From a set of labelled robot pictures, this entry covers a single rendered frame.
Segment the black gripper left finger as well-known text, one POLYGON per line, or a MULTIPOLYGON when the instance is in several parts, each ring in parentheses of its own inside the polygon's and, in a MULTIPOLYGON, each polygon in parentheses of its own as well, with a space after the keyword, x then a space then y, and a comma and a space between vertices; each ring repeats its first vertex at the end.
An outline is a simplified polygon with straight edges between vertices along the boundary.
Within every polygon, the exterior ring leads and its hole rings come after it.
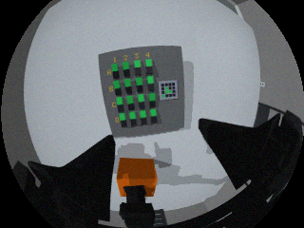
POLYGON ((99 220, 110 221, 110 193, 113 181, 115 140, 113 134, 88 148, 64 167, 28 161, 40 182, 60 190, 99 220))

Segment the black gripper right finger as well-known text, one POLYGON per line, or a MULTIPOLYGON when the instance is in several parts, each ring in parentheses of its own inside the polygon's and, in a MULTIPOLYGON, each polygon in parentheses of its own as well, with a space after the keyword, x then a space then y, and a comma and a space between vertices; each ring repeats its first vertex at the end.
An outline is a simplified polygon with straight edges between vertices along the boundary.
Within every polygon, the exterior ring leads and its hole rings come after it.
POLYGON ((199 119, 199 130, 216 153, 235 189, 244 185, 254 170, 270 134, 280 123, 281 114, 258 126, 235 125, 210 119, 199 119))

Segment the dark grey switch panel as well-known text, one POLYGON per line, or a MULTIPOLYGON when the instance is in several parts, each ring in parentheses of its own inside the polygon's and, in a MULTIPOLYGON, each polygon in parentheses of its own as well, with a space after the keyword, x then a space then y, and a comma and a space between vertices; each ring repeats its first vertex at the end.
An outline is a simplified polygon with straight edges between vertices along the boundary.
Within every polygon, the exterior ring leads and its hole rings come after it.
POLYGON ((98 60, 114 138, 185 128, 180 46, 111 50, 98 60))

